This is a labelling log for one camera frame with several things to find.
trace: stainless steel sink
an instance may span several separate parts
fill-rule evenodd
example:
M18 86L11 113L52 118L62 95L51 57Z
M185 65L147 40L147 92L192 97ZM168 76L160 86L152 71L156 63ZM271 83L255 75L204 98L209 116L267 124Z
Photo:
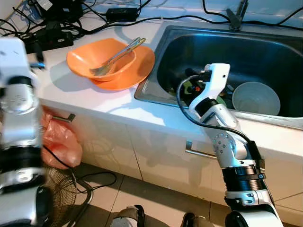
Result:
M156 63L135 98L177 106L172 81L185 69L202 70L209 63L231 65L227 83L248 81L270 86L278 94L278 116L236 111L239 118L303 129L303 38L168 26L155 51Z

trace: gray floor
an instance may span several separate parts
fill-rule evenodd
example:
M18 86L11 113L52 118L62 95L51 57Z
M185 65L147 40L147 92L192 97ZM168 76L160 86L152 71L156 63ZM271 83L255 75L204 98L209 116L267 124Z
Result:
M78 176L105 171L95 166L81 164L75 168ZM129 205L144 207L147 227L180 227L184 214L193 212L205 217L214 227L223 227L225 216L230 212L226 206L198 199L183 193L162 188L121 174L114 185L94 191L94 198L77 226L109 227L112 218ZM95 175L87 178L91 186L105 185L113 181L110 175ZM77 211L85 194L77 194Z

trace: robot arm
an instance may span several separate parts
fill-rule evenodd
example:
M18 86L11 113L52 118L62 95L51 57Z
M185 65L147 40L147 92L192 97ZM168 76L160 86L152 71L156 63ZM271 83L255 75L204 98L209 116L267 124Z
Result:
M17 38L0 39L0 79L4 88L0 148L0 226L43 226L52 196L43 187L38 85Z
M216 101L225 88L230 66L211 64L211 78L205 89L189 105L200 122L240 130L239 122L231 112ZM205 128L213 142L226 184L225 201L232 212L226 217L227 227L282 227L267 186L261 173L260 154L253 141L239 135L213 128Z

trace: fork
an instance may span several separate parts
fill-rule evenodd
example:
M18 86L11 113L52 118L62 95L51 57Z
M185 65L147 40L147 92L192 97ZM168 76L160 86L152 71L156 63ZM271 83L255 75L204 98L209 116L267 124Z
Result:
M146 40L145 38L141 39L140 37L132 40L127 47L125 47L120 52L116 53L113 57L108 59L106 62L102 63L101 67L90 69L90 72L93 73L95 77L101 78L102 76L106 75L110 71L111 67L115 62L117 62L119 59L127 55L129 52L131 52L138 46L140 46L142 43L145 42L145 40Z

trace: kitchen counter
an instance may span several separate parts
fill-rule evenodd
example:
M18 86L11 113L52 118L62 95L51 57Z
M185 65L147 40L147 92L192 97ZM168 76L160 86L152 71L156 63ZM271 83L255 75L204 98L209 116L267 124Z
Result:
M85 29L100 25L100 20L87 14L82 20ZM41 84L37 90L41 103L74 114L86 114L151 130L174 133L191 138L209 140L201 127L187 120L175 107L136 100L137 86L123 91L106 91L93 85L88 79L73 74L66 63L66 54L82 45L113 37L129 43L140 36L147 40L145 46L155 50L168 25L196 26L228 29L228 25L211 25L191 19L180 21L155 20L134 26L111 27L94 35L86 35L74 42L74 46L44 52L47 69L36 70ZM302 32L282 28L245 25L243 31L301 36ZM264 157L303 162L303 131L239 119L241 128L251 140L255 140Z

